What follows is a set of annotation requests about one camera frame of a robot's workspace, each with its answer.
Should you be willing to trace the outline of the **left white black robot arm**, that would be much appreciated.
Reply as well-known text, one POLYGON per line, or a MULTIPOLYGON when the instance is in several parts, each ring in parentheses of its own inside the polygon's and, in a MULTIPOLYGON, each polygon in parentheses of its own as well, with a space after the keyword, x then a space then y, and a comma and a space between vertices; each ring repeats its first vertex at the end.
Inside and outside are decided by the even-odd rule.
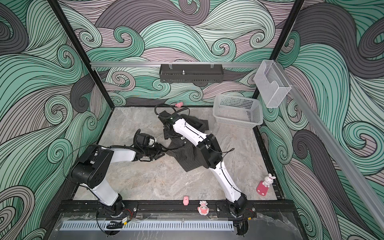
POLYGON ((130 146, 89 145, 73 166, 70 176, 82 187, 89 189, 111 216, 123 212, 124 204, 108 183, 106 174, 111 163, 151 162, 165 155, 167 149, 156 139, 145 134, 134 138, 130 146))

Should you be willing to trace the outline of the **dark grey striped shirt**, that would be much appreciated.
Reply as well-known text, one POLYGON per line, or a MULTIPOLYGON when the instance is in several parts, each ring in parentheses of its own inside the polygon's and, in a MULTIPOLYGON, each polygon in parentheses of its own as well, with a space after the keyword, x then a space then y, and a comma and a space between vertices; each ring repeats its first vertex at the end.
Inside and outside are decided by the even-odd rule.
MULTIPOLYGON (((208 120, 188 117, 187 122, 202 133, 209 130, 208 120)), ((192 171, 205 164, 202 153, 187 139, 182 140, 181 137, 173 136, 168 149, 166 155, 175 158, 185 172, 192 171)))

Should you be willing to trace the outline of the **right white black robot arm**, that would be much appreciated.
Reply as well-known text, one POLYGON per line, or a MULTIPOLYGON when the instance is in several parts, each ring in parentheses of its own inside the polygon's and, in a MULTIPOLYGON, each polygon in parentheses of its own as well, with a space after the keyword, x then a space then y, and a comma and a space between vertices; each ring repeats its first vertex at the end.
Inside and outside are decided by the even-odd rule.
POLYGON ((208 122, 184 114, 169 114, 166 111, 158 114, 158 118, 171 136, 183 137, 195 147, 199 153, 200 164, 214 174, 222 187, 231 214, 236 217, 243 215, 248 202, 247 196, 240 191, 227 171, 224 154, 228 152, 221 150, 213 134, 205 133, 209 128, 208 122))

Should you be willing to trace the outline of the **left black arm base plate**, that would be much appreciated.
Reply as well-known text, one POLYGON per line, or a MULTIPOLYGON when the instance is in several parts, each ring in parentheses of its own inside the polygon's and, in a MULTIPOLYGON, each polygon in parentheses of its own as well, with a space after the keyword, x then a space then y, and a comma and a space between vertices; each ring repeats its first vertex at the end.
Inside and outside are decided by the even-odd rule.
POLYGON ((139 203, 136 201, 122 201, 113 206, 105 206, 98 203, 97 213, 101 218, 122 219, 135 217, 139 203))

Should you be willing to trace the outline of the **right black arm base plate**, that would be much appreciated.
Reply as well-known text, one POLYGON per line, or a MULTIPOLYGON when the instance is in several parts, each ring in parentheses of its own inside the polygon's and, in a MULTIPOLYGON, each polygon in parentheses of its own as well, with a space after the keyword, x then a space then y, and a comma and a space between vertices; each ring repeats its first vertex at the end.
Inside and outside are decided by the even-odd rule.
POLYGON ((230 203, 227 200, 216 202, 216 214, 218 218, 248 219, 256 218, 255 201, 247 201, 241 206, 230 203))

